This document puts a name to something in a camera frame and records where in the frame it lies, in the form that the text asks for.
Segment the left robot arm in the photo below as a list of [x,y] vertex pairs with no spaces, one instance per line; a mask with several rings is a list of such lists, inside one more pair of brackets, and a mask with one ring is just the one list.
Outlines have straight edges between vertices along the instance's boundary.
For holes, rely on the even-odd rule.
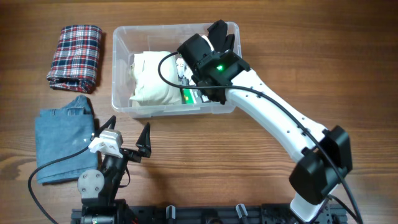
[[124,174],[128,174],[128,162],[140,163],[143,157],[150,158],[150,124],[144,126],[136,150],[122,147],[123,137],[115,130],[116,117],[95,131],[88,149],[104,155],[99,169],[90,169],[78,178],[77,187],[81,194],[82,209],[72,211],[72,223],[139,223],[139,218],[124,199],[117,199]]

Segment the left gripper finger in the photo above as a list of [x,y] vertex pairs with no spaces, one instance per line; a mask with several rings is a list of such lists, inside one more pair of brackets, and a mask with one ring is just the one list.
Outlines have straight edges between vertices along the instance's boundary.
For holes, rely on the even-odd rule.
[[144,126],[144,129],[142,130],[137,142],[136,142],[136,146],[138,148],[146,148],[146,149],[150,149],[151,148],[151,144],[150,144],[150,123],[147,123]]
[[112,115],[110,119],[107,120],[102,126],[99,127],[98,129],[98,135],[100,135],[106,128],[108,129],[114,129],[116,125],[116,116]]

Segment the black garment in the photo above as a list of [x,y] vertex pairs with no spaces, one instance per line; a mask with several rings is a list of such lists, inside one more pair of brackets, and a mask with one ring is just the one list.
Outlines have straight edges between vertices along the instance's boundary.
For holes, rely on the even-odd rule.
[[217,52],[233,51],[235,35],[228,34],[228,25],[223,20],[214,22],[207,28],[207,38]]

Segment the cream cloth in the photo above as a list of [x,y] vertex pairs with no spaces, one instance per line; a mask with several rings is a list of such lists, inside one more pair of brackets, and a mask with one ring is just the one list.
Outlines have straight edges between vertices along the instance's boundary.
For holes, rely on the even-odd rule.
[[144,51],[134,55],[132,77],[136,87],[130,100],[138,106],[180,105],[180,90],[164,82],[158,73],[160,61],[168,51]]

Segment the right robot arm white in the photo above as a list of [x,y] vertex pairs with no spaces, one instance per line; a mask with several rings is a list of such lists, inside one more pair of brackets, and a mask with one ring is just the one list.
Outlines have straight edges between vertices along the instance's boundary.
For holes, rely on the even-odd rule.
[[348,133],[340,126],[329,130],[298,112],[240,56],[215,50],[205,36],[193,35],[177,52],[211,101],[232,103],[279,141],[296,163],[289,177],[295,190],[290,209],[300,221],[313,221],[326,197],[353,168]]

